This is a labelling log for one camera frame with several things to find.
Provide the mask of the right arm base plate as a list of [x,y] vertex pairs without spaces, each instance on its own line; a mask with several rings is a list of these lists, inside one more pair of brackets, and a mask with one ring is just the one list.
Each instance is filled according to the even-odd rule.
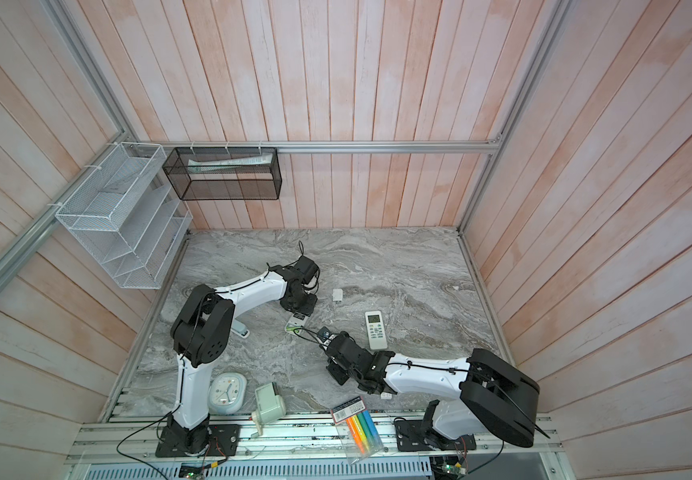
[[423,420],[408,420],[404,417],[393,419],[397,448],[401,452],[473,451],[476,440],[472,435],[463,435],[450,440],[433,430]]

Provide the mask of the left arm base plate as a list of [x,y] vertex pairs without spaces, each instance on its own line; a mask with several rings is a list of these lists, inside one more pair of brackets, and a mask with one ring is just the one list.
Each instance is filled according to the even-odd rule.
[[202,424],[188,430],[174,423],[163,429],[155,457],[231,457],[237,451],[240,429],[238,424]]

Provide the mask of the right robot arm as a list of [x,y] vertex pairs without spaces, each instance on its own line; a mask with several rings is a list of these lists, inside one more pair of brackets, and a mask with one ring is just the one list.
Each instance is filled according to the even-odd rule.
[[466,358],[412,358],[393,351],[372,353],[347,332],[317,332],[327,370],[340,385],[348,380],[368,394],[424,393],[434,397],[422,430],[456,440],[487,430],[505,443],[534,444],[540,386],[489,350]]

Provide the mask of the red white remote control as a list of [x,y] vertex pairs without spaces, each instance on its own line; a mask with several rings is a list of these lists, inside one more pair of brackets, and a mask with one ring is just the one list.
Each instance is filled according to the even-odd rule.
[[288,333],[296,333],[303,328],[308,320],[306,315],[293,314],[285,325],[285,331]]

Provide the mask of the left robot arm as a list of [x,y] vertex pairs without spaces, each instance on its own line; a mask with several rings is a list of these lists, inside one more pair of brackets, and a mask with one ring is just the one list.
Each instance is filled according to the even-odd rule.
[[237,318],[268,302],[287,312],[308,317],[317,303],[319,266],[301,255],[287,265],[270,266],[260,275],[234,285],[196,286],[170,330],[178,357],[175,406],[168,419],[187,433],[209,417],[208,387],[214,362],[222,355],[231,333],[248,330]]

